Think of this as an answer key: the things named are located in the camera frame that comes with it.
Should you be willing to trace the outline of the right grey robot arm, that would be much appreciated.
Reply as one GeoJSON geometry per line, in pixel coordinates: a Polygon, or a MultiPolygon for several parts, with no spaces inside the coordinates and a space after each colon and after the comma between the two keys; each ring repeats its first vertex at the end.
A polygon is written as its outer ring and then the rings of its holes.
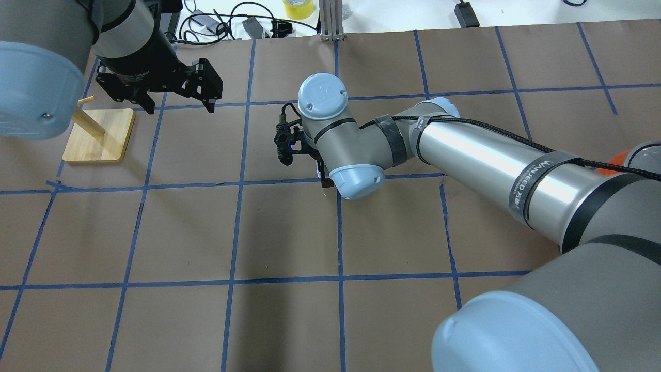
{"type": "Polygon", "coordinates": [[[302,141],[345,199],[418,158],[557,243],[560,256],[437,328],[435,371],[659,371],[659,172],[588,162],[422,101],[359,127],[342,80],[297,99],[302,141]]]}

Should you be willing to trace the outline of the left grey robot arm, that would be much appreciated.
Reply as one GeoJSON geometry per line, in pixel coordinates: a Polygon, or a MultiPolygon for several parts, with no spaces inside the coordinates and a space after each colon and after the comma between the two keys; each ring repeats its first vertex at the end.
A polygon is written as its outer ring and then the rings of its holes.
{"type": "Polygon", "coordinates": [[[62,134],[85,88],[87,58],[114,101],[155,111],[151,92],[171,92],[213,113],[224,83],[204,58],[179,61],[160,27],[182,1],[2,1],[1,132],[40,141],[62,134]]]}

